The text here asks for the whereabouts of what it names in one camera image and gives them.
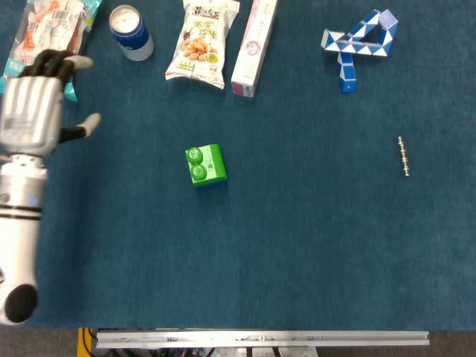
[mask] lego brick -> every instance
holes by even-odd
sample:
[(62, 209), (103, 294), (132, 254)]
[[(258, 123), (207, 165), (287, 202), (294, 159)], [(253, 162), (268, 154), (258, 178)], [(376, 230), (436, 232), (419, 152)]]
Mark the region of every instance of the lego brick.
[(192, 147), (185, 151), (194, 187), (226, 181), (227, 175), (218, 144)]

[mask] white box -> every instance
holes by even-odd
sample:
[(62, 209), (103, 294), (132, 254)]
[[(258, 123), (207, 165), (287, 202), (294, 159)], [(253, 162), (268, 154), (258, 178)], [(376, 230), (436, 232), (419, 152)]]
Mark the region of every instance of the white box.
[(237, 63), (231, 75), (231, 86), (236, 95), (254, 96), (276, 9), (277, 0), (253, 1)]

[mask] dark blue table surface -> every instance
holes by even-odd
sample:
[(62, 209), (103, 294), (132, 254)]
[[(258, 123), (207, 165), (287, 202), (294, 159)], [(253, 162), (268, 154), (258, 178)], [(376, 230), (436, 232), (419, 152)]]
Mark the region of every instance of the dark blue table surface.
[[(250, 0), (223, 91), (164, 80), (181, 1), (130, 2), (155, 38), (141, 63), (109, 33), (120, 3), (65, 105), (65, 125), (103, 121), (47, 162), (29, 326), (476, 330), (475, 1), (281, 0), (252, 100), (230, 85)], [(1, 4), (2, 64), (24, 5)], [(392, 53), (356, 57), (342, 94), (323, 30), (373, 8), (399, 20)], [(197, 190), (184, 151), (212, 143), (229, 180)]]

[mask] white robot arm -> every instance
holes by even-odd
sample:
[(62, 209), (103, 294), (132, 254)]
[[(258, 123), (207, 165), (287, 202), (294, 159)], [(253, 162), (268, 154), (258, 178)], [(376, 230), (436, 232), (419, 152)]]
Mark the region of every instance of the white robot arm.
[(75, 69), (91, 66), (88, 57), (46, 50), (8, 80), (0, 116), (0, 144), (11, 154), (0, 167), (0, 324), (20, 324), (36, 308), (36, 245), (48, 179), (42, 158), (99, 124), (93, 114), (61, 129), (62, 90)]

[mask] can lid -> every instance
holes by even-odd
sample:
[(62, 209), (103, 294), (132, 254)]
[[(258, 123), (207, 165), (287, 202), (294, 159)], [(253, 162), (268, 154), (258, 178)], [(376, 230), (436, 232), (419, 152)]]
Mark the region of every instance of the can lid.
[(141, 22), (141, 15), (130, 5), (116, 7), (109, 17), (109, 25), (118, 33), (133, 32)]

